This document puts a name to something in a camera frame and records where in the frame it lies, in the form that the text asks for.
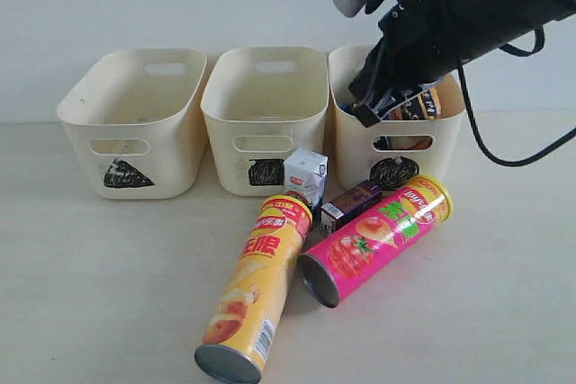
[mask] pink chip can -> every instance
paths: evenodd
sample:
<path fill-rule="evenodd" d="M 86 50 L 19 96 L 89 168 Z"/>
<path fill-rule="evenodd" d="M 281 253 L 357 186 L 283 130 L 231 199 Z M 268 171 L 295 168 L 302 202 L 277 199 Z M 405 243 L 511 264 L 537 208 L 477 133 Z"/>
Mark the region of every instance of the pink chip can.
<path fill-rule="evenodd" d="M 298 270 L 311 294 L 335 308 L 450 218 L 453 202 L 438 180 L 417 175 L 393 195 L 351 220 L 298 257 Z"/>

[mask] white wall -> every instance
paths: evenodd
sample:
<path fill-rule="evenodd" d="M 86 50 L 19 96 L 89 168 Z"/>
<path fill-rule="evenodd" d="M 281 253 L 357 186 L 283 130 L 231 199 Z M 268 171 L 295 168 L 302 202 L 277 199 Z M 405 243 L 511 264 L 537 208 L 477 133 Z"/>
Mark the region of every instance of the white wall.
<path fill-rule="evenodd" d="M 55 121 L 56 105 L 80 76 L 117 49 L 218 53 L 303 44 L 330 50 L 376 42 L 378 18 L 347 19 L 332 0 L 0 0 L 0 121 Z M 533 58 L 497 52 L 471 64 L 476 108 L 575 108 L 574 24 L 549 25 L 547 48 Z"/>

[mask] can lid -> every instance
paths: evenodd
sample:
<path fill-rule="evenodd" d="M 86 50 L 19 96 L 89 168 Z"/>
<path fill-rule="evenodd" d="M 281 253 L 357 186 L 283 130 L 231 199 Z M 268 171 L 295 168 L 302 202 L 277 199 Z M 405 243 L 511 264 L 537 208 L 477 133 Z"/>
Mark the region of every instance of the can lid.
<path fill-rule="evenodd" d="M 312 296 L 327 308 L 338 306 L 340 293 L 328 269 L 308 254 L 300 255 L 296 263 L 304 285 Z"/>
<path fill-rule="evenodd" d="M 444 184 L 442 182 L 440 182 L 438 179 L 436 179 L 435 177 L 432 177 L 431 175 L 427 175 L 427 174 L 415 175 L 410 180 L 417 179 L 417 178 L 428 180 L 429 182 L 433 183 L 441 191 L 441 193 L 445 196 L 446 204 L 448 206 L 448 213 L 446 214 L 444 220 L 450 219 L 450 217 L 452 216 L 452 213 L 454 213 L 454 201 L 452 200 L 452 195 L 450 195 L 450 192 L 448 192 L 448 190 L 446 189 Z"/>
<path fill-rule="evenodd" d="M 312 223 L 312 212 L 311 210 L 308 208 L 308 206 L 300 201 L 297 200 L 293 197 L 291 197 L 290 195 L 273 195 L 272 197 L 268 197 L 265 199 L 265 201 L 262 203 L 262 206 L 260 206 L 260 210 L 262 210 L 262 208 L 270 201 L 272 200 L 287 200 L 290 202 L 293 202 L 294 204 L 296 204 L 297 206 L 301 207 L 304 209 L 304 212 L 306 213 L 306 216 L 308 216 L 308 218 L 310 219 L 310 223 Z"/>
<path fill-rule="evenodd" d="M 208 375 L 227 384 L 257 384 L 261 380 L 260 369 L 245 354 L 225 345 L 200 345 L 194 360 Z"/>

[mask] metal can bottom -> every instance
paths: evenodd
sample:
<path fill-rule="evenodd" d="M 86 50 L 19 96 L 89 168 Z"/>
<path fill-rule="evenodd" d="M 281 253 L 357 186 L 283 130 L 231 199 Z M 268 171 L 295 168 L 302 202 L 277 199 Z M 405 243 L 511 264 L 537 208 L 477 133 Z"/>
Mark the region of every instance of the metal can bottom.
<path fill-rule="evenodd" d="M 302 254 L 297 261 L 298 272 L 312 296 L 327 308 L 340 303 L 338 286 L 326 266 L 313 255 Z"/>
<path fill-rule="evenodd" d="M 194 360 L 208 375 L 227 384 L 257 384 L 262 379 L 262 371 L 247 355 L 228 346 L 200 345 Z"/>

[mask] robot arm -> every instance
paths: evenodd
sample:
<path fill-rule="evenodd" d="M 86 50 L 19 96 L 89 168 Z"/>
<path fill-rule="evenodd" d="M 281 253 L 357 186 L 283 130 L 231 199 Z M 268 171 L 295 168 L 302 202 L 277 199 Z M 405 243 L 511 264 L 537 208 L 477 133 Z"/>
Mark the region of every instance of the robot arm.
<path fill-rule="evenodd" d="M 334 0 L 347 17 L 373 13 L 384 0 Z M 382 38 L 349 89 L 351 113 L 365 127 L 455 69 L 495 49 L 529 55 L 544 46 L 543 26 L 576 13 L 576 0 L 396 0 L 379 22 Z M 535 50 L 508 42 L 536 32 Z"/>

